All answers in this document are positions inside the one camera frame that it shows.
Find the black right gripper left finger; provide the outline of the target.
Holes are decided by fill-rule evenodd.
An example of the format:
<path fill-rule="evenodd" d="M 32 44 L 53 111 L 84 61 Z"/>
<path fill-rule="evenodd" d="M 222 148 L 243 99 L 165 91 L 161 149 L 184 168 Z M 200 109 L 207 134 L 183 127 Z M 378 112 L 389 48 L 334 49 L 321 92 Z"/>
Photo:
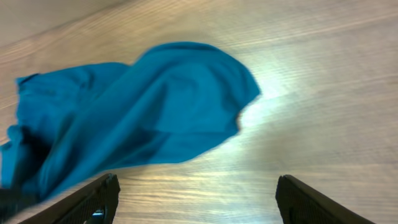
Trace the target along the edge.
<path fill-rule="evenodd" d="M 121 189 L 105 174 L 21 224 L 112 224 Z"/>

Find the dark blue polo shirt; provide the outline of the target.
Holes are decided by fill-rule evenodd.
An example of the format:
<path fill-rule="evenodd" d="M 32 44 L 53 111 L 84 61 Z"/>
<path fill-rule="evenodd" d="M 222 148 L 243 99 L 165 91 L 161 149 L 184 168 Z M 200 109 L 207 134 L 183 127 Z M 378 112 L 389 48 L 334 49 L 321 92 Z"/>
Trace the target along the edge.
<path fill-rule="evenodd" d="M 197 42 L 16 80 L 16 124 L 1 146 L 1 218 L 104 170 L 179 163 L 238 132 L 260 93 L 251 72 Z"/>

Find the brown cardboard box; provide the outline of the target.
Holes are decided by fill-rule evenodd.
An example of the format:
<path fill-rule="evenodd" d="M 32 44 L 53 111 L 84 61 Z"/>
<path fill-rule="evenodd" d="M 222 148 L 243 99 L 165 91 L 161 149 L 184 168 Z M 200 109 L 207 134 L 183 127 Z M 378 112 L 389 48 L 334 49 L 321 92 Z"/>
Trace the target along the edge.
<path fill-rule="evenodd" d="M 1 45 L 11 44 L 125 0 L 1 0 Z"/>

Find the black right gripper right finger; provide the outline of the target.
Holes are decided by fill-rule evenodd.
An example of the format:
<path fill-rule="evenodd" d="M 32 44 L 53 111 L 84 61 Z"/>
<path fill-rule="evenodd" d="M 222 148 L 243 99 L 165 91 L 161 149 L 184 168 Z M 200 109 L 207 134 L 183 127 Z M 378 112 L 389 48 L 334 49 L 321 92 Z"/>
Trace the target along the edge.
<path fill-rule="evenodd" d="M 275 199 L 284 224 L 374 224 L 292 175 L 279 177 Z"/>

